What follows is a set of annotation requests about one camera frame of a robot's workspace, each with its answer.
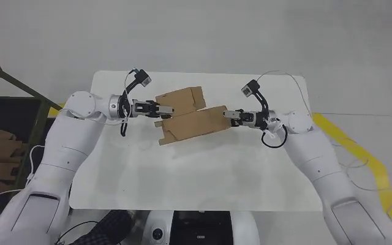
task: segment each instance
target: cardboard flap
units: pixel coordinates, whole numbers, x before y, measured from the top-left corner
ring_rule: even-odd
[[[177,140],[212,132],[211,118],[207,111],[197,111],[163,121],[165,131],[171,132]]]
[[[174,108],[172,116],[179,116],[206,107],[202,87],[190,87],[156,97],[156,102]]]
[[[209,117],[211,118],[211,124],[213,125],[212,128],[214,129],[214,132],[229,129],[232,126],[230,120],[228,120],[223,116],[223,112],[225,110],[227,110],[225,105],[203,110],[209,113]]]

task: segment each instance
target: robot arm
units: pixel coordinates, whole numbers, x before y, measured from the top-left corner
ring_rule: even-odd
[[[139,76],[140,73],[145,74],[143,70],[137,71]],[[149,78],[138,80],[137,74],[133,86]],[[127,114],[133,118],[139,115],[168,118],[174,111],[153,101],[134,100],[131,105],[126,97],[123,94],[103,99],[89,92],[70,96],[47,135],[37,171],[0,216],[0,244],[56,242],[69,212],[72,180],[93,151],[107,119],[124,119]]]
[[[257,97],[258,88],[257,82],[252,80],[243,92],[246,96],[253,94]],[[324,220],[338,244],[392,243],[391,221],[382,210],[358,199],[350,180],[339,166],[330,141],[314,125],[309,113],[292,111],[277,115],[274,111],[238,110],[225,111],[224,115],[230,118],[233,126],[260,129],[264,131],[263,137],[266,134],[279,136],[280,146],[317,191],[323,205]]]

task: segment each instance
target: cardboard box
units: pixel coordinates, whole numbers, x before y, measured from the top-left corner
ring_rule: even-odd
[[[11,157],[16,149],[22,147],[22,141],[0,140],[0,159]]]
[[[164,138],[159,145],[186,140],[230,128],[230,122],[223,116],[225,105],[200,110],[206,107],[202,87],[176,90],[156,97],[156,102],[175,109],[172,118],[156,122],[162,127]]]
[[[19,163],[1,162],[0,180],[15,180],[19,171]]]

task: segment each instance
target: gray floor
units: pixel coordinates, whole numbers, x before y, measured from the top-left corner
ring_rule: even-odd
[[[286,70],[305,76],[314,112],[392,171],[391,22],[389,0],[3,0],[0,66],[56,102],[89,90],[98,70]],[[0,96],[9,95],[23,94],[1,83]],[[368,169],[355,171],[356,182],[374,187]],[[379,205],[377,193],[361,194]],[[320,213],[255,217],[264,244],[334,244]]]

